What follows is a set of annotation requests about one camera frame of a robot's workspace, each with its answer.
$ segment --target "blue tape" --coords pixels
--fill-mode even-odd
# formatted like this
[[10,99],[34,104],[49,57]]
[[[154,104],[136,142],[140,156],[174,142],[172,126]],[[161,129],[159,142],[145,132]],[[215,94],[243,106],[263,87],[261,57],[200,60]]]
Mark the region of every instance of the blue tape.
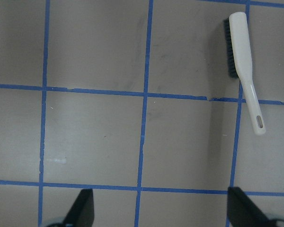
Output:
[[[0,88],[6,89],[19,89],[19,90],[33,90],[33,91],[56,91],[56,92],[73,92],[73,93],[86,93],[86,94],[102,94],[102,95],[116,95],[116,96],[139,96],[144,97],[144,92],[134,91],[113,91],[113,90],[96,90],[96,89],[85,89],[85,88],[74,88],[69,89],[66,87],[38,87],[38,86],[26,86],[26,85],[13,85],[13,84],[0,84]],[[148,97],[154,98],[174,98],[174,99],[191,99],[191,100],[207,100],[206,96],[191,96],[191,95],[177,95],[177,94],[164,94],[164,93],[148,93]],[[238,102],[237,98],[212,98],[210,102]],[[284,105],[284,102],[277,100],[259,100],[260,104],[266,105]]]
[[76,184],[76,183],[43,183],[43,187],[82,188],[82,189],[92,188],[92,189],[119,190],[119,191],[136,191],[137,190],[137,187],[131,187],[131,186]]
[[19,89],[19,90],[33,90],[33,91],[42,91],[42,87],[38,86],[26,86],[26,85],[13,85],[13,84],[0,84],[0,88],[6,89]]
[[150,53],[151,53],[152,11],[153,11],[153,0],[149,0],[146,50],[145,50],[145,70],[144,70],[143,107],[142,107],[142,119],[141,119],[141,137],[140,137],[140,151],[139,151],[139,165],[138,165],[138,179],[137,179],[137,198],[136,198],[135,217],[134,217],[135,227],[138,227],[139,225],[139,215],[140,215],[140,199],[141,199],[142,172],[143,172],[143,146],[144,146],[144,140],[145,140],[147,97],[148,97],[148,78],[149,78]]
[[66,87],[47,87],[46,90],[47,91],[59,91],[59,92],[116,95],[116,96],[141,96],[141,97],[144,96],[143,92],[134,92],[134,91],[95,90],[95,89],[85,89],[85,88],[68,89]]
[[[18,185],[18,186],[39,186],[39,182],[26,181],[4,181],[0,180],[0,185]],[[43,183],[43,187],[57,188],[80,188],[80,189],[102,189],[102,190],[118,190],[118,191],[138,191],[138,187],[133,186],[117,186],[117,185],[99,185],[99,184],[72,184],[72,183]],[[142,187],[139,191],[143,192],[172,192],[172,193],[195,193],[195,194],[219,194],[226,195],[227,191],[223,190],[204,190],[204,189],[179,189],[179,188],[153,188]],[[250,192],[246,191],[246,195],[251,196],[279,196],[284,197],[284,192]]]
[[246,195],[256,196],[280,196],[284,197],[284,192],[245,192]]
[[49,36],[50,0],[45,3],[43,75],[42,75],[42,108],[41,108],[41,135],[40,135],[40,165],[39,165],[39,195],[38,195],[38,225],[42,223],[43,210],[43,174],[44,174],[44,140],[45,140],[45,113],[46,113],[46,86],[47,86],[47,58]]
[[249,23],[249,12],[250,12],[250,0],[247,0],[246,6],[245,6],[245,13],[247,18],[247,23]]
[[251,1],[250,4],[253,5],[253,6],[267,6],[267,7],[275,7],[275,8],[284,8],[284,4],[282,4],[282,3]]
[[240,131],[240,121],[241,121],[241,109],[242,109],[242,96],[243,96],[243,88],[242,88],[242,85],[240,83],[240,86],[239,86],[239,98],[238,98],[238,109],[237,109],[237,119],[236,119],[236,130],[235,130],[235,138],[234,138],[232,162],[231,162],[230,187],[233,187],[234,181],[235,181],[237,152],[238,152],[238,142],[239,142],[239,131]]
[[226,217],[226,225],[225,225],[226,227],[229,227],[230,226],[230,221],[229,221],[229,219],[228,219],[228,217]]
[[179,188],[151,188],[143,187],[143,192],[173,192],[173,193],[195,193],[195,194],[219,194],[227,195],[227,191],[204,190],[204,189],[179,189]]
[[43,47],[43,74],[42,87],[47,85],[47,58],[48,58],[48,37],[49,37],[49,8],[50,0],[45,4],[45,23],[44,23],[44,47]]
[[207,100],[206,96],[174,95],[174,94],[161,94],[161,93],[148,93],[148,97]]
[[234,3],[234,4],[245,4],[246,3],[246,0],[199,0],[199,1]]
[[237,98],[212,98],[210,101],[213,102],[232,102],[232,103],[236,103],[238,102]]
[[19,186],[39,186],[39,182],[25,182],[25,181],[3,181],[0,180],[1,185],[19,185]]

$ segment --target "white brush handle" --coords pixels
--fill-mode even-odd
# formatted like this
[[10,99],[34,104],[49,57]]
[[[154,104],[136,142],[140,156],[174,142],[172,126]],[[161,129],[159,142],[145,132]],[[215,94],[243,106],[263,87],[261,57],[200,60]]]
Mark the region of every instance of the white brush handle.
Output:
[[242,86],[253,130],[256,135],[263,135],[266,132],[266,128],[254,84],[253,82],[242,81]]
[[243,86],[252,127],[256,135],[263,135],[266,129],[252,82],[252,58],[246,14],[243,12],[231,14],[229,23],[236,72]]

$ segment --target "brush handle hole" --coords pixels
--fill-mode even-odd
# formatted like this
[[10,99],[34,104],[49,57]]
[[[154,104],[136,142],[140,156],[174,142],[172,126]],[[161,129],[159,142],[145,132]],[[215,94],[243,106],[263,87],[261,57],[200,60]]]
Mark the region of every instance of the brush handle hole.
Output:
[[260,115],[257,116],[257,125],[259,128],[263,128],[262,118]]

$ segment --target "scrub brush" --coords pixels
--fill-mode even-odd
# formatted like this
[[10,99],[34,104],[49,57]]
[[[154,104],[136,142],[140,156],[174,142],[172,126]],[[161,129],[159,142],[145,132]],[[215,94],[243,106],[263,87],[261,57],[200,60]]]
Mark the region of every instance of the scrub brush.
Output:
[[253,130],[263,135],[266,128],[252,81],[252,59],[246,14],[237,12],[224,21],[229,74],[240,78]]

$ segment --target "floor tile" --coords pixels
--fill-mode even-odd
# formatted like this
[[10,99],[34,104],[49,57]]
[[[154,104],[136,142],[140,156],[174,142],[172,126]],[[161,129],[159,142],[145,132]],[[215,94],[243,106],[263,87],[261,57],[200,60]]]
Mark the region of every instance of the floor tile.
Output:
[[143,91],[148,2],[51,1],[48,85]]
[[136,186],[142,97],[49,92],[44,180]]
[[238,97],[228,76],[223,20],[241,4],[185,0],[154,2],[149,91]]
[[258,98],[284,101],[284,9],[250,6],[249,18]]
[[[43,220],[65,217],[80,189],[44,188]],[[134,226],[137,192],[93,190],[95,220],[93,227]]]
[[41,92],[0,89],[0,180],[39,180]]
[[284,192],[284,106],[261,109],[266,134],[255,136],[242,105],[235,184],[246,191]]
[[217,226],[226,221],[226,195],[143,192],[139,227]]
[[142,185],[226,190],[236,111],[236,103],[149,98]]
[[37,226],[38,187],[0,185],[0,227]]
[[0,0],[0,84],[42,85],[45,1]]
[[284,219],[284,197],[249,196],[268,218]]

